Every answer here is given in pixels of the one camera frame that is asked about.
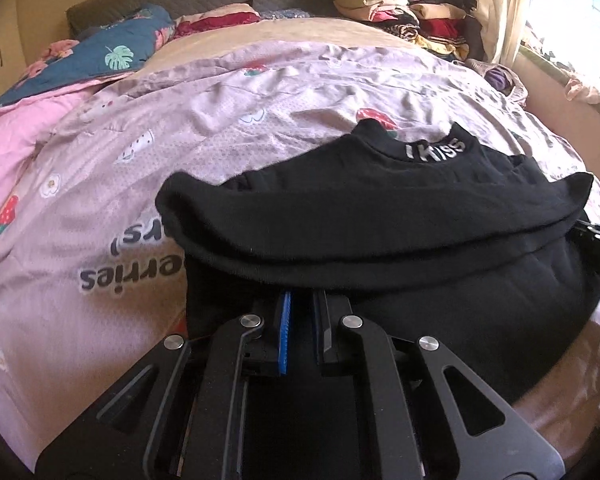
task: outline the blue pillow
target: blue pillow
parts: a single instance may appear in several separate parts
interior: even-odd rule
[[[74,83],[140,70],[173,31],[166,10],[144,6],[75,45],[69,56],[47,61],[37,76],[18,81],[0,97],[0,106]]]

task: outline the cream curtain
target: cream curtain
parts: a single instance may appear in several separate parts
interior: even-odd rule
[[[511,67],[520,47],[530,0],[478,0],[486,61]]]

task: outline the monstera leaf print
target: monstera leaf print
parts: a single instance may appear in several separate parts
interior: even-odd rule
[[[134,53],[124,46],[120,45],[111,50],[107,47],[109,53],[105,56],[104,62],[112,70],[123,70],[129,68],[130,63],[133,61]]]

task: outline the red folded cloth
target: red folded cloth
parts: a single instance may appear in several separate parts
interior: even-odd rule
[[[176,27],[176,33],[173,39],[183,38],[197,32],[206,32],[215,30],[216,28],[233,27],[234,25],[246,25],[247,23],[257,23],[260,17],[253,12],[234,12],[224,16],[213,16],[211,18],[203,18],[196,22],[180,22]]]
[[[449,38],[454,40],[464,34],[464,20],[437,18],[435,20],[420,20],[420,33],[423,36]]]

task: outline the window sill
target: window sill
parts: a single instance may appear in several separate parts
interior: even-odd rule
[[[545,74],[547,74],[549,77],[551,77],[552,79],[554,79],[555,81],[560,83],[560,85],[562,87],[567,86],[567,83],[569,82],[569,79],[570,79],[569,76],[567,76],[561,69],[559,69],[557,66],[555,66],[551,61],[547,61],[544,57],[540,56],[537,52],[531,50],[529,47],[527,47],[523,44],[520,45],[519,54],[526,57],[529,61],[531,61],[534,65],[536,65]],[[600,114],[600,104],[595,104],[595,105],[587,104],[587,106],[591,106]]]

